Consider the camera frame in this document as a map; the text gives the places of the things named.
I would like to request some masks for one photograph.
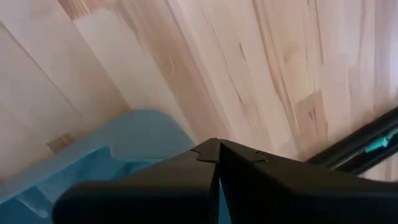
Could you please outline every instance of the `light blue plastic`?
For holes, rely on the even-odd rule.
[[[0,185],[0,223],[52,223],[54,201],[72,184],[132,174],[192,147],[163,113],[125,114]]]

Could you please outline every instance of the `black plastic object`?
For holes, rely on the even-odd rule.
[[[394,108],[340,142],[313,156],[307,163],[333,170],[342,170],[355,175],[361,174],[398,152],[398,141],[394,141],[393,138],[386,148],[375,150],[369,154],[365,153],[367,145],[375,139],[387,135],[397,127],[398,108]]]
[[[131,177],[75,185],[54,205],[53,222],[217,223],[219,148],[209,139]]]
[[[216,223],[218,178],[233,223],[398,220],[398,184],[218,139],[132,177],[76,185],[56,202],[53,220],[55,224]]]

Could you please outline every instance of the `black rod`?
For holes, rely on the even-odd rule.
[[[327,168],[337,168],[341,162],[353,155],[362,153],[361,151],[369,143],[388,134],[395,128],[398,128],[398,108],[390,110],[373,122],[363,126],[348,137],[313,156],[307,162]],[[393,149],[395,149],[394,152],[398,151],[398,147],[393,147]]]

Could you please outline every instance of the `teal clip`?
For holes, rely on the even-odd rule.
[[[387,147],[389,141],[398,133],[398,128],[392,130],[388,135],[383,136],[381,138],[378,138],[374,140],[372,143],[370,143],[368,146],[366,146],[366,153],[372,152],[376,149],[380,149],[382,147]]]

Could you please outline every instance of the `wood grain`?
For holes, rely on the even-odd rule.
[[[139,109],[197,143],[305,160],[398,105],[397,12],[398,0],[0,1],[0,121],[13,127],[0,130],[17,135],[0,156],[21,157],[4,177],[49,156],[43,142]],[[397,164],[364,177],[396,180]]]

